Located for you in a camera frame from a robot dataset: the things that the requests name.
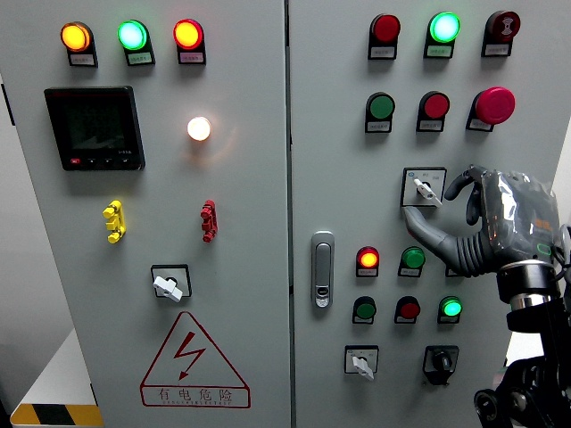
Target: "warning triangle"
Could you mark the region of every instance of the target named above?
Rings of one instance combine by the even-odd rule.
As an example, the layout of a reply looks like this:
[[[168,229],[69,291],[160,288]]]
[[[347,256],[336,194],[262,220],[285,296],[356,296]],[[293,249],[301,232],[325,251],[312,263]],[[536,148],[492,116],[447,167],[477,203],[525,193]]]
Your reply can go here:
[[[250,407],[250,388],[190,312],[178,314],[141,382],[149,407]]]

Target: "green indicator light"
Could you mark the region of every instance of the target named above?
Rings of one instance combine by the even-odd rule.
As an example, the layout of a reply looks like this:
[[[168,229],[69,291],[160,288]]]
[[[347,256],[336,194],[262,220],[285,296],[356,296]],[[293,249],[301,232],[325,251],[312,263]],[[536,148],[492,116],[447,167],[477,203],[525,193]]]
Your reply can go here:
[[[136,51],[146,44],[146,29],[140,22],[125,21],[119,25],[117,37],[125,49]]]
[[[363,305],[359,305],[357,308],[357,317],[361,319],[369,319],[375,315],[376,311],[377,309],[373,305],[365,303]]]
[[[430,21],[430,35],[440,43],[449,43],[460,33],[460,19],[452,12],[438,13]]]
[[[546,256],[551,255],[551,247],[549,245],[545,245],[544,243],[537,244],[537,251],[541,254],[545,254]]]
[[[371,102],[369,110],[377,119],[388,118],[394,110],[393,100],[388,96],[380,95]]]
[[[447,317],[456,317],[462,311],[462,303],[457,297],[449,297],[442,301],[441,307]]]
[[[411,269],[418,269],[425,264],[425,252],[419,248],[409,248],[402,254],[402,261]]]

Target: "yellow and black hazard stripe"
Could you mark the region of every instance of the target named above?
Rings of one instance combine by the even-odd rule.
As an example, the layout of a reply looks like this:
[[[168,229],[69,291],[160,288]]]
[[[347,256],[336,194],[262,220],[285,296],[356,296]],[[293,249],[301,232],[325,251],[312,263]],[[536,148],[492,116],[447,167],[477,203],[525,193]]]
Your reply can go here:
[[[76,404],[20,404],[10,422],[13,426],[104,426],[98,406]]]

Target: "glowing white light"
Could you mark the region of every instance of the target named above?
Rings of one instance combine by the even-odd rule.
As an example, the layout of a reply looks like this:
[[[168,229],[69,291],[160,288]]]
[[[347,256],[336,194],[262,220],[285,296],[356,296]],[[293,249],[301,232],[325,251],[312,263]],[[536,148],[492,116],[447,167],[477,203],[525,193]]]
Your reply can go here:
[[[188,122],[186,130],[193,140],[204,141],[211,134],[211,123],[202,116],[193,118]]]

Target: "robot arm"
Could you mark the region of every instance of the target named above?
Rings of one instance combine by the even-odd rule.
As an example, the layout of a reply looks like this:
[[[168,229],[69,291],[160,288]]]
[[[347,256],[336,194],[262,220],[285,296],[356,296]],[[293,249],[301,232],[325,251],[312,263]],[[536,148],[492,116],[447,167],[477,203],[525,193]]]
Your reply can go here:
[[[526,174],[470,166],[444,198],[451,201],[472,184],[466,221],[473,226],[482,219],[472,236],[445,233],[427,223],[417,208],[403,212],[409,233],[457,274],[496,272],[500,298],[511,305],[509,329],[542,337],[543,357],[514,362],[496,391],[476,393],[480,422],[485,428],[511,428],[512,419],[528,428],[571,426],[566,393],[571,385],[571,292],[568,286],[561,298],[557,284],[564,274],[566,280],[571,275],[565,272],[568,245],[563,245],[564,270],[556,275],[553,267],[559,227],[555,195]]]

